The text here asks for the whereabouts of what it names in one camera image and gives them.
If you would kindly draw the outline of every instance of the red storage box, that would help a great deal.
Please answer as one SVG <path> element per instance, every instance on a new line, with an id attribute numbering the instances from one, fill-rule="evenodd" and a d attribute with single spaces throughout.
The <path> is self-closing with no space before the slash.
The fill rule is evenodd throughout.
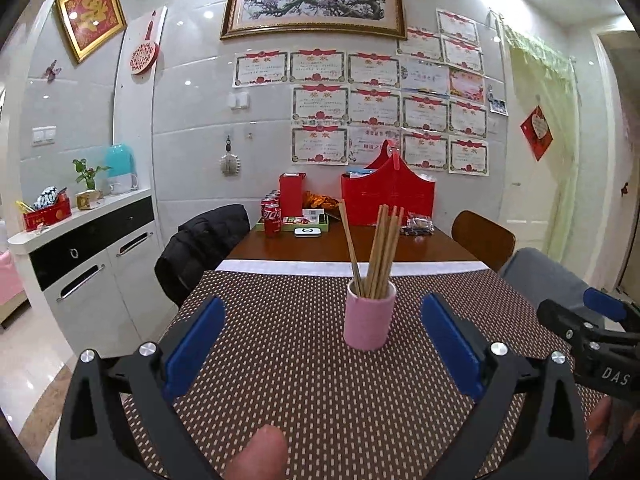
<path id="1" fill-rule="evenodd" d="M 283 173 L 280 175 L 280 209 L 282 217 L 302 216 L 302 199 L 305 192 L 306 173 Z"/>
<path id="2" fill-rule="evenodd" d="M 410 212 L 433 215 L 435 182 L 423 180 L 411 171 L 400 158 L 398 150 L 393 149 L 389 156 L 386 147 L 393 145 L 389 140 L 382 144 L 380 156 L 367 167 L 376 170 L 374 173 L 357 178 L 341 176 L 342 198 L 347 206 L 349 224 L 375 225 L 381 204 L 390 208 L 404 207 L 405 216 Z"/>
<path id="3" fill-rule="evenodd" d="M 69 216 L 71 216 L 71 202 L 67 197 L 58 204 L 23 215 L 24 227 L 27 231 L 35 231 L 40 224 L 57 224 Z"/>

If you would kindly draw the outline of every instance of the chopsticks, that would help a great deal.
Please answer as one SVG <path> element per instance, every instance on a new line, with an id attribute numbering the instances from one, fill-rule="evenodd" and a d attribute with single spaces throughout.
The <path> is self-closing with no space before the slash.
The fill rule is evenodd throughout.
<path id="1" fill-rule="evenodd" d="M 356 257 L 356 250 L 353 248 L 353 240 L 351 239 L 351 231 L 349 229 L 349 221 L 347 220 L 347 206 L 344 204 L 344 200 L 338 202 L 338 208 L 340 209 L 340 218 L 342 218 L 342 227 L 344 227 L 344 234 L 347 237 L 347 245 L 349 247 L 349 258 L 351 260 L 351 270 L 353 271 L 353 288 L 355 289 L 356 296 L 362 296 L 364 287 L 362 285 L 362 279 L 360 277 L 360 269 L 358 268 L 358 259 Z"/>
<path id="2" fill-rule="evenodd" d="M 346 206 L 344 202 L 339 203 L 342 225 L 349 247 L 349 258 L 353 269 L 354 291 L 361 298 L 370 300 L 382 300 L 386 298 L 391 266 L 396 257 L 396 248 L 400 238 L 402 228 L 402 218 L 404 208 L 394 206 L 391 216 L 389 216 L 389 206 L 381 205 L 378 208 L 378 221 L 376 222 L 376 232 L 373 236 L 373 244 L 369 255 L 369 270 L 364 281 L 360 277 L 358 261 L 356 259 L 349 222 L 347 220 Z"/>

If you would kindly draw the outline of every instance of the red basket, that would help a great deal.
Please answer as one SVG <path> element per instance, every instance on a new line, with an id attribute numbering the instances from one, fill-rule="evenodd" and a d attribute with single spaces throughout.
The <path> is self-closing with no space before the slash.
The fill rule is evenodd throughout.
<path id="1" fill-rule="evenodd" d="M 35 231 L 40 224 L 53 225 L 71 216 L 71 202 L 67 197 L 60 203 L 23 215 L 27 231 Z"/>
<path id="2" fill-rule="evenodd" d="M 392 148 L 389 156 L 386 147 Z M 375 172 L 358 178 L 341 176 L 342 198 L 347 206 L 349 224 L 375 225 L 381 204 L 404 207 L 405 216 L 433 215 L 435 182 L 421 179 L 400 158 L 392 140 L 382 144 L 380 156 L 367 166 Z"/>

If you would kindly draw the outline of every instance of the white cabinet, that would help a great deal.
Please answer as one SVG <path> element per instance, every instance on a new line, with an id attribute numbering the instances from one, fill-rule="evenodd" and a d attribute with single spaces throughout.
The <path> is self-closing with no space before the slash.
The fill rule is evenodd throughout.
<path id="1" fill-rule="evenodd" d="M 116 283 L 140 337 L 157 341 L 177 313 L 154 273 L 160 257 L 156 224 L 136 229 L 107 248 Z"/>
<path id="2" fill-rule="evenodd" d="M 121 356 L 142 343 L 122 301 L 106 250 L 78 265 L 44 294 L 76 355 L 93 348 L 103 358 Z"/>

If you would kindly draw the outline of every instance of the drawer handle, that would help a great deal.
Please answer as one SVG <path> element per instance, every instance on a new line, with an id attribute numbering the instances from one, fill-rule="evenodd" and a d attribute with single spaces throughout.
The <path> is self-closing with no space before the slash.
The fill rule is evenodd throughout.
<path id="1" fill-rule="evenodd" d="M 64 296 L 60 296 L 59 298 L 57 298 L 57 302 L 60 303 L 60 301 L 66 300 L 66 298 L 68 298 L 69 296 L 71 296 L 76 290 L 78 290 L 81 286 L 83 286 L 86 282 L 88 282 L 92 277 L 94 277 L 96 274 L 98 274 L 99 272 L 104 270 L 105 265 L 102 264 L 100 267 L 98 267 L 98 270 L 96 270 L 95 272 L 92 272 L 91 274 L 89 274 L 84 280 L 82 280 L 80 283 L 78 283 L 74 288 L 72 288 L 68 293 L 66 293 Z"/>
<path id="2" fill-rule="evenodd" d="M 119 258 L 121 256 L 124 256 L 125 254 L 127 254 L 129 251 L 132 251 L 133 249 L 135 249 L 136 247 L 138 247 L 142 242 L 144 242 L 145 240 L 149 240 L 149 238 L 153 236 L 153 233 L 144 233 L 143 235 L 140 235 L 137 238 L 134 238 L 132 241 L 130 241 L 128 244 L 123 245 L 120 248 L 120 252 L 118 254 L 116 254 L 116 258 Z"/>

